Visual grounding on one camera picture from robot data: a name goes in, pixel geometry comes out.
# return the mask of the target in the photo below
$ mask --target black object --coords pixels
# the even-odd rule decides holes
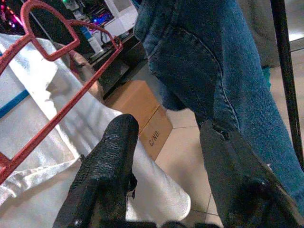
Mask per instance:
[[[205,168],[224,226],[299,228],[304,218],[270,168],[239,131],[220,120],[200,129]]]
[[[296,101],[295,81],[288,39],[288,27],[284,0],[271,0],[271,8],[276,29],[275,35],[280,57],[291,136],[295,154],[300,162],[302,170],[304,171],[302,138]]]
[[[20,14],[21,6],[27,0],[5,0],[16,15]],[[60,12],[66,19],[75,19],[72,11],[68,10],[61,0],[41,0]],[[68,44],[72,41],[72,36],[69,34],[66,27],[59,19],[44,9],[33,9],[30,15],[31,28],[38,38],[49,39],[50,41],[59,44]],[[80,39],[80,45],[75,49],[76,52],[89,59],[95,54],[91,45],[80,31],[79,27],[74,27],[76,34]]]
[[[101,221],[125,220],[138,123],[130,114],[113,119],[98,145],[84,159],[53,228],[87,228]]]

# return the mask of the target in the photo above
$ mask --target blue stripe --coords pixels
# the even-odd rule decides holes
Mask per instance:
[[[9,101],[6,105],[0,108],[0,118],[4,117],[10,110],[17,106],[21,101],[29,95],[27,90],[23,90],[15,98]]]

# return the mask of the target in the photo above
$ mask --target person's leg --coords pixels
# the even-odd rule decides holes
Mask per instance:
[[[200,122],[234,126],[304,214],[304,174],[236,1],[143,0],[134,33],[151,71]]]

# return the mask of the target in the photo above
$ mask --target pink light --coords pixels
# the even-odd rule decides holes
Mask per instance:
[[[21,26],[23,26],[21,20],[20,20],[15,14],[14,14],[14,18],[16,19],[16,21],[17,21]]]

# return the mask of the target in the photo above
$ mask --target black tripod leg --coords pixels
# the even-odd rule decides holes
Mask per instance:
[[[302,139],[298,107],[296,102],[295,81],[288,39],[288,28],[284,0],[271,0],[272,14],[275,24],[275,35],[280,57],[284,92],[287,103],[288,117],[291,128],[295,154],[304,170]]]

